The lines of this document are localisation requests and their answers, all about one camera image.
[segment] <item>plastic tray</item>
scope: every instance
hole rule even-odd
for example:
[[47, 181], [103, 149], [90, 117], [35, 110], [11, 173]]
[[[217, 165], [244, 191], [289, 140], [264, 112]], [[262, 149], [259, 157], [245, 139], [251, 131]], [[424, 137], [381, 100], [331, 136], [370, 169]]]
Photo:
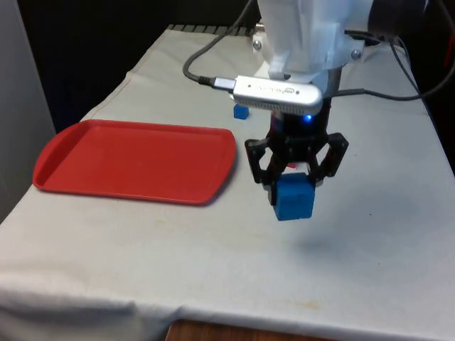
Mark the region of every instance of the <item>plastic tray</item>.
[[33, 184], [44, 191], [203, 205], [236, 154], [224, 129], [88, 120], [42, 151]]

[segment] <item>cable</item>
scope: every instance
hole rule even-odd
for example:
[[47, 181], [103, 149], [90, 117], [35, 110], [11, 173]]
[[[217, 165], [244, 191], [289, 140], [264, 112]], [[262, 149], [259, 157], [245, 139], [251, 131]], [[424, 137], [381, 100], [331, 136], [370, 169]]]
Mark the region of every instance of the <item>cable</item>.
[[395, 45], [393, 43], [390, 43], [390, 48], [392, 49], [393, 55], [395, 56], [395, 59], [397, 60], [397, 63], [400, 66], [403, 73], [405, 74], [406, 78], [409, 80], [409, 82], [411, 83], [412, 87], [417, 92], [417, 94], [420, 94], [420, 90], [419, 90], [417, 84], [415, 84], [415, 81], [412, 79], [410, 73], [406, 70], [406, 67], [403, 65], [403, 62], [401, 61], [401, 59], [397, 53], [397, 49], [395, 48]]
[[[443, 0], [435, 0], [439, 8], [441, 9], [444, 18], [447, 20], [447, 23], [450, 26], [450, 29], [452, 31], [452, 34], [455, 35], [455, 22], [453, 21], [449, 10], [447, 9], [446, 5], [444, 4]], [[443, 87], [445, 87], [452, 79], [452, 77], [455, 74], [455, 63], [453, 63], [449, 73], [447, 76], [433, 89], [431, 89], [428, 92], [425, 92], [424, 94], [417, 94], [415, 96], [407, 96], [407, 97], [397, 97], [397, 96], [392, 96], [389, 94], [381, 94], [379, 92], [374, 92], [366, 89], [352, 89], [352, 90], [340, 90], [334, 97], [344, 97], [344, 96], [353, 96], [353, 95], [358, 95], [358, 94], [369, 94], [370, 96], [375, 96], [383, 99], [390, 99], [392, 101], [399, 101], [399, 102], [409, 102], [409, 101], [415, 101], [416, 99], [424, 99], [429, 96], [432, 96], [433, 94], [437, 93], [439, 90], [441, 90]]]
[[232, 31], [234, 30], [234, 28], [238, 27], [242, 23], [242, 21], [245, 19], [246, 15], [248, 14], [248, 11], [250, 10], [250, 7], [253, 5], [254, 2], [256, 2], [256, 0], [248, 0], [247, 4], [245, 5], [244, 9], [242, 10], [242, 13], [239, 15], [239, 17], [234, 22], [234, 24], [231, 27], [229, 27], [229, 29], [226, 32], [217, 36], [208, 45], [204, 46], [203, 48], [201, 48], [199, 51], [192, 54], [192, 56], [190, 56], [188, 58], [188, 60], [183, 65], [183, 74], [187, 78], [189, 78], [190, 80], [197, 82], [201, 85], [211, 85], [215, 81], [215, 79], [212, 77], [198, 76], [198, 75], [193, 74], [190, 71], [190, 66], [191, 66], [191, 64], [193, 64], [193, 62], [196, 59], [198, 59], [204, 53], [208, 52], [213, 46], [218, 44], [224, 37], [230, 35], [232, 33]]
[[401, 39], [401, 37], [397, 37], [397, 38], [398, 38], [398, 41], [400, 42], [401, 48], [403, 50], [405, 50], [408, 64], [411, 65], [411, 55], [410, 55], [409, 50], [407, 49], [407, 46], [406, 46], [405, 42]]

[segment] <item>table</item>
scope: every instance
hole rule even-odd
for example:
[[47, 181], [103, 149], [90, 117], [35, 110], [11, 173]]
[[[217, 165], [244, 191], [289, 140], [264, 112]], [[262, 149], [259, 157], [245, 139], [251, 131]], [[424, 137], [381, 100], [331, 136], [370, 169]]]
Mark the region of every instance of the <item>table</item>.
[[[230, 98], [181, 74], [212, 37], [167, 31], [86, 119], [230, 129], [235, 172], [208, 207], [40, 193], [0, 227], [0, 338], [159, 340], [200, 320], [336, 340], [455, 340], [455, 182], [421, 102], [333, 101], [350, 141], [314, 217], [278, 222], [242, 145], [268, 113], [232, 117]], [[194, 72], [252, 75], [229, 37]], [[388, 47], [349, 65], [342, 87], [412, 93]]]
[[166, 341], [330, 341], [314, 337], [265, 332], [247, 328], [177, 321], [173, 323]]

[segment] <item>blue cube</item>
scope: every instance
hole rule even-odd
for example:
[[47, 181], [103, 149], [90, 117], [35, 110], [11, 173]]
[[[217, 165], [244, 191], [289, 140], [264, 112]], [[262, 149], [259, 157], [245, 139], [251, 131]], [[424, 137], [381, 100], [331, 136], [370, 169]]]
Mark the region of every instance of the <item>blue cube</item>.
[[304, 173], [284, 174], [277, 183], [278, 220], [308, 219], [313, 215], [315, 188]]
[[247, 119], [250, 115], [250, 109], [236, 104], [234, 106], [234, 117], [236, 119]]

